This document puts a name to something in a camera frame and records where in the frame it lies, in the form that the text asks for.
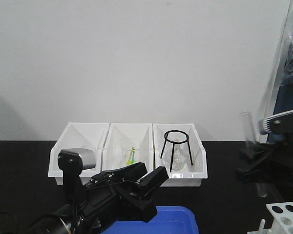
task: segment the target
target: white plastic bin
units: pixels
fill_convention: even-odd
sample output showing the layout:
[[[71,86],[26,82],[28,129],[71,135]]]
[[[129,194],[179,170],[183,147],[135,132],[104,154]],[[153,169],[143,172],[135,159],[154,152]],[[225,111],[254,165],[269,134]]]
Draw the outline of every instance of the white plastic bin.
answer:
[[[108,128],[109,123],[68,123],[50,152],[48,176],[54,177],[58,185],[63,184],[63,172],[58,167],[58,155],[62,149],[69,148],[88,148],[95,151],[96,167],[82,171],[80,177],[83,184],[93,175],[100,173],[102,148]]]
[[[167,142],[162,159],[160,159],[163,144],[164,134],[170,130],[180,130],[189,135],[189,144],[193,159],[193,165],[191,165],[190,159],[187,160],[183,169],[179,171],[169,172],[167,169],[169,179],[165,181],[162,186],[200,186],[203,178],[207,178],[207,163],[206,163],[206,151],[199,138],[194,124],[153,124],[154,132],[154,146],[155,146],[155,168],[164,166],[164,155],[166,151],[172,148],[172,144]],[[188,145],[186,143],[181,144],[181,149],[188,152]]]
[[[102,171],[126,166],[122,161],[121,142],[126,138],[139,139],[142,147],[135,162],[144,162],[148,172],[153,171],[154,151],[151,123],[112,123],[102,156]]]

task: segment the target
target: blue plastic container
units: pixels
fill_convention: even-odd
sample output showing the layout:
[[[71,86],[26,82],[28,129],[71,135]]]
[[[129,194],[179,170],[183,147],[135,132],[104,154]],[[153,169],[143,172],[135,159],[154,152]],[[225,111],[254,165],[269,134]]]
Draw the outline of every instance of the blue plastic container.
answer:
[[[117,221],[104,234],[199,234],[195,217],[181,206],[158,206],[149,222]]]

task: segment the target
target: table surface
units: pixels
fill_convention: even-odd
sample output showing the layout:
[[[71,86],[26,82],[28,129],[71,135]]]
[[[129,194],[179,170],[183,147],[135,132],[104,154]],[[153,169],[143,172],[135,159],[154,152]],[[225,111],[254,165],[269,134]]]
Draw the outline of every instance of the table surface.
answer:
[[[48,178],[50,150],[55,141],[0,141],[0,211],[15,214],[20,230],[39,216],[65,204],[62,186]],[[242,184],[234,169],[245,163],[239,158],[243,142],[206,141],[208,179],[201,187],[163,187],[154,192],[157,206],[184,206],[194,213],[200,234],[246,234],[272,216],[265,204],[293,201],[293,190],[270,186],[265,198],[254,184]],[[0,230],[12,231],[12,219],[0,215]]]

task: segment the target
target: test tube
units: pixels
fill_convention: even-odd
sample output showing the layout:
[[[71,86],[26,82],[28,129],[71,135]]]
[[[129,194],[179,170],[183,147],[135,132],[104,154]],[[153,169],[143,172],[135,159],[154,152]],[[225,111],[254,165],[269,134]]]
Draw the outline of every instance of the test tube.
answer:
[[[256,146],[256,139],[255,139],[255,130],[253,125],[253,119],[250,112],[242,112],[240,114],[242,120],[242,127],[245,137],[245,144],[246,148],[250,150],[254,150]]]
[[[248,111],[240,114],[242,120],[242,127],[245,137],[245,145],[248,150],[256,151],[256,137],[253,125],[252,114]],[[266,197],[268,195],[267,185],[263,183],[256,183],[257,195],[259,197]]]

